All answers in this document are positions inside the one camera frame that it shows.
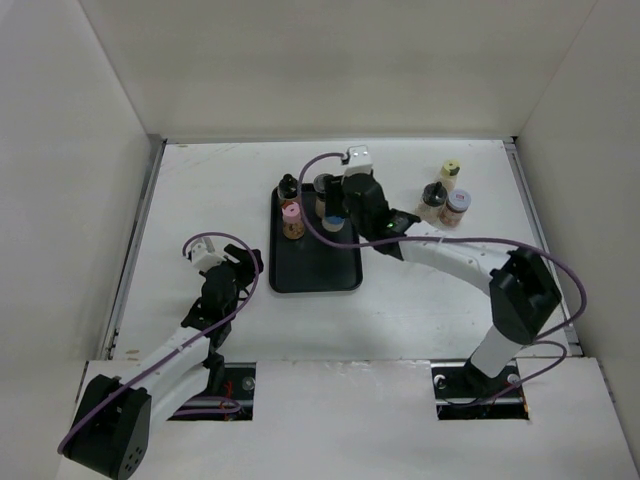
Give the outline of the silver lid blue label jar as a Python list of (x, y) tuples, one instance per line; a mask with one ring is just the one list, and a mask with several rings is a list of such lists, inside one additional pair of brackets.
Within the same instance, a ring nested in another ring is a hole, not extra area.
[(339, 216), (325, 216), (321, 221), (323, 229), (327, 232), (338, 232), (344, 224), (345, 219)]

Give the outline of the black knob spice bottle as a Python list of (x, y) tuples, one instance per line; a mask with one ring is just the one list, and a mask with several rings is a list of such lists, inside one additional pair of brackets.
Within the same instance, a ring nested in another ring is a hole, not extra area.
[(299, 203), (298, 180), (290, 173), (285, 174), (276, 188), (277, 198), (281, 207), (291, 203)]

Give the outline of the pink cap spice bottle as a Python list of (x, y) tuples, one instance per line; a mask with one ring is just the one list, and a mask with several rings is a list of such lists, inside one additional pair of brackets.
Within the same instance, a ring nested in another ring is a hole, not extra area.
[(283, 234), (287, 239), (298, 240), (304, 236), (305, 225), (297, 202), (286, 203), (282, 209)]

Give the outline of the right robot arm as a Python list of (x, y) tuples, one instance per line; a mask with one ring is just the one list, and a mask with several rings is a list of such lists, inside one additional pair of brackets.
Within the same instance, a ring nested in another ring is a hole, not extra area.
[(484, 293), (492, 326), (466, 362), (464, 384), (473, 394), (489, 394), (516, 354), (532, 344), (558, 307), (561, 293), (539, 252), (519, 246), (505, 253), (488, 242), (446, 237), (418, 216), (392, 209), (371, 173), (328, 176), (325, 213), (349, 219), (377, 252), (425, 265)]

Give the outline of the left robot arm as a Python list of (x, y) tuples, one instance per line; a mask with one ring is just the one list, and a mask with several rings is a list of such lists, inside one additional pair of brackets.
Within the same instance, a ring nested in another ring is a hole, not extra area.
[(224, 386), (219, 349), (253, 296), (261, 253), (236, 237), (217, 253), (205, 235), (182, 254), (204, 278), (200, 296), (172, 336), (120, 375), (99, 374), (85, 387), (57, 452), (108, 479), (128, 479), (151, 433), (172, 419), (225, 419), (243, 411)]

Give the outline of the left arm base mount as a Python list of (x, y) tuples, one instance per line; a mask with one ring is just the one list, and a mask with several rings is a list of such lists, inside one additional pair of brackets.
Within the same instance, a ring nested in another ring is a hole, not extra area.
[(182, 406), (171, 421), (251, 421), (257, 380), (257, 364), (227, 362), (220, 353), (210, 353), (207, 386)]

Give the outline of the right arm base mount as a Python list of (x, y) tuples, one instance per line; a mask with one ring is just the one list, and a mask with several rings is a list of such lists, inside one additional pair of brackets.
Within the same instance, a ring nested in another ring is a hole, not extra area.
[(485, 378), (463, 362), (431, 364), (436, 415), (441, 421), (528, 420), (519, 369), (511, 361), (495, 378)]

